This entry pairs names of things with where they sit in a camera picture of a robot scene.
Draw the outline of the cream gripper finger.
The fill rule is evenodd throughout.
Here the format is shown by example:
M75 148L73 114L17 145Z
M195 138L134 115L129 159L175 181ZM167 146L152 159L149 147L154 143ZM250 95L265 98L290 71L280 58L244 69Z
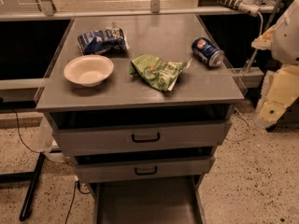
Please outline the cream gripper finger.
M259 99L256 109L255 109L255 120L254 120L254 125L259 127L259 128L269 128L273 125L273 122L266 121L264 118L260 116L260 112L263 107L263 103L266 99L266 95L269 92L270 86L272 84L273 78L274 78L274 72L273 71L267 71L265 76L263 77L263 83L262 83L262 88L261 88L261 98Z
M274 32L276 26L272 25L263 34L259 35L251 42L251 46L259 50L272 50L274 47Z

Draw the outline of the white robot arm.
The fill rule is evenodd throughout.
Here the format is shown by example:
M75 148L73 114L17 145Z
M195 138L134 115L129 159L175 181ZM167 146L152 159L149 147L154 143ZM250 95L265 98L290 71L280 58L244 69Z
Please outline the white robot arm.
M293 0L277 22L256 38L255 49L271 51L282 63L272 76L272 83L262 89L255 124L269 128L276 124L299 98L299 0Z

